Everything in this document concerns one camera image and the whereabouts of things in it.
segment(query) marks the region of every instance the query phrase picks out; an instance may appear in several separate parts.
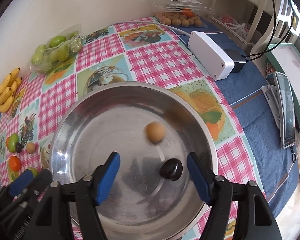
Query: green tray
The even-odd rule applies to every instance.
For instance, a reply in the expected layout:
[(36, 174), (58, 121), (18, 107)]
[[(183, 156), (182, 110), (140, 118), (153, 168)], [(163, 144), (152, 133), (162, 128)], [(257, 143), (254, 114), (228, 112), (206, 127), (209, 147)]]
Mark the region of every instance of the green tray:
[(292, 43), (283, 43), (266, 53), (266, 56), (276, 71), (285, 73), (289, 77), (294, 110), (300, 128), (300, 53)]

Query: stainless steel bowl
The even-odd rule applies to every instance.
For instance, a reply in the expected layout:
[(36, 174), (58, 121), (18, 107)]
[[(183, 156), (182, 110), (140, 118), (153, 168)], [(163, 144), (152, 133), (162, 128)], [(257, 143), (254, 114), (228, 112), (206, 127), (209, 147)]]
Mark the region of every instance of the stainless steel bowl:
[[(167, 129), (158, 145), (144, 135), (152, 121)], [(207, 126), (188, 103), (140, 82), (111, 84), (89, 93), (72, 106), (53, 137), (53, 179), (76, 182), (104, 164), (112, 151), (121, 155), (121, 166), (108, 199), (97, 207), (109, 240), (174, 240), (198, 222), (207, 206), (190, 180), (186, 156), (196, 152), (216, 174), (218, 162)], [(177, 181), (159, 176), (162, 163), (170, 158), (183, 164)], [(70, 212), (78, 224), (74, 203)]]

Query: black cable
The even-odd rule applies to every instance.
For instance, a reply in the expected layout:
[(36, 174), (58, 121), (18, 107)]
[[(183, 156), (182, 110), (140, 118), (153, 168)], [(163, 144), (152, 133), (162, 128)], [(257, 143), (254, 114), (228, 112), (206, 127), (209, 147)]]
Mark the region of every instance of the black cable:
[(250, 56), (256, 56), (256, 55), (259, 55), (259, 56), (258, 56), (258, 57), (255, 57), (255, 58), (253, 58), (253, 59), (247, 60), (247, 62), (252, 61), (252, 60), (255, 60), (255, 59), (258, 59), (258, 58), (262, 57), (265, 53), (268, 53), (268, 52), (274, 50), (274, 49), (277, 48), (277, 47), (278, 47), (278, 46), (286, 39), (286, 37), (289, 35), (290, 30), (291, 30), (292, 25), (293, 25), (293, 20), (294, 20), (294, 18), (295, 18), (296, 16), (295, 16), (295, 13), (294, 13), (294, 10), (293, 10), (293, 7), (292, 7), (291, 0), (288, 0), (288, 2), (289, 2), (289, 4), (290, 4), (291, 10), (292, 10), (292, 22), (291, 22), (291, 25), (290, 25), (290, 27), (289, 27), (287, 33), (286, 33), (286, 34), (282, 37), (282, 39), (281, 39), (274, 47), (272, 47), (271, 49), (269, 49), (269, 50), (267, 50), (267, 51), (263, 51), (263, 52), (261, 52), (261, 53), (249, 55), (248, 57), (250, 57)]
[[(274, 37), (275, 29), (277, 27), (276, 26), (276, 23), (277, 23), (277, 13), (276, 13), (276, 10), (275, 10), (275, 2), (274, 2), (274, 0), (272, 0), (272, 7), (273, 7), (273, 15), (274, 15), (274, 26), (273, 26), (271, 38), (269, 39), (269, 42), (268, 42), (267, 46), (265, 47), (265, 50), (263, 51), (263, 53), (266, 53), (266, 50), (268, 49), (269, 45), (271, 44), (271, 41), (272, 41), (272, 39)], [(257, 56), (257, 55), (260, 55), (261, 53), (251, 54), (251, 55), (247, 55), (247, 56), (244, 56), (244, 57)]]

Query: banana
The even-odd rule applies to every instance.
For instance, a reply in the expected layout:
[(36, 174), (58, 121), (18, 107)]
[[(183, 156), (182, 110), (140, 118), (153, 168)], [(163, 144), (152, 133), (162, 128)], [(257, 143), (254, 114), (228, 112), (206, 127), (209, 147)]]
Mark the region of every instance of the banana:
[(10, 82), (8, 84), (8, 87), (11, 87), (12, 83), (16, 80), (18, 74), (19, 74), (20, 68), (15, 68), (14, 70), (11, 71), (11, 78)]
[(11, 94), (12, 95), (17, 91), (17, 88), (18, 88), (18, 81), (15, 80), (11, 85)]
[(16, 81), (18, 82), (18, 87), (19, 87), (22, 83), (22, 77), (17, 78)]
[(13, 100), (14, 100), (14, 95), (9, 96), (9, 98), (2, 105), (0, 105), (0, 112), (1, 113), (7, 112), (10, 106), (12, 105)]
[(0, 84), (0, 95), (3, 93), (3, 91), (9, 85), (10, 78), (11, 78), (11, 73), (9, 73), (8, 75), (6, 75), (6, 77), (4, 78), (4, 80), (2, 81), (2, 83)]
[(11, 95), (11, 87), (6, 87), (5, 90), (0, 95), (0, 105), (2, 105), (8, 97)]

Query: smartphone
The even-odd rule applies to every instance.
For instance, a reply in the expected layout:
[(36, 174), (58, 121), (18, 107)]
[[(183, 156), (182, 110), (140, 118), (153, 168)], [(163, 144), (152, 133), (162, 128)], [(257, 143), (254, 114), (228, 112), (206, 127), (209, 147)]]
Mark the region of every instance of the smartphone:
[(274, 72), (274, 83), (277, 87), (280, 112), (281, 147), (293, 146), (295, 140), (295, 120), (292, 90), (286, 74)]

